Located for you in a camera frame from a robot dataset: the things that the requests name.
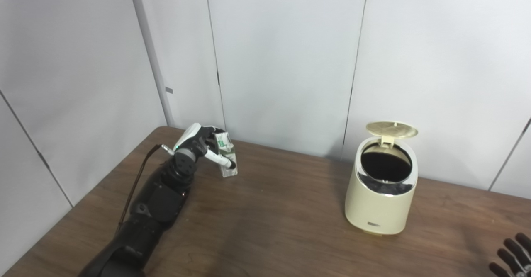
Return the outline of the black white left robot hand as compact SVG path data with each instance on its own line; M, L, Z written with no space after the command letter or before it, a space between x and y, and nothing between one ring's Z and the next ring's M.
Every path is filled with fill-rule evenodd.
M222 156L220 153L213 151L213 145L209 145L207 141L214 141L215 136L224 133L225 130L217 126L202 126L199 123L193 123L184 134L178 139L173 151L188 150L192 153L193 160L197 160L200 157L205 157L208 160L229 169L236 168L236 162L230 160L226 156Z

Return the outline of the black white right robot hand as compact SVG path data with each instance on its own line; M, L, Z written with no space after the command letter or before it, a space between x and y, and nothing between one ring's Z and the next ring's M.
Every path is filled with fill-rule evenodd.
M514 238L506 238L497 256L508 267L506 270L496 262L489 264L489 270L497 277L529 277L531 275L531 240L523 232Z

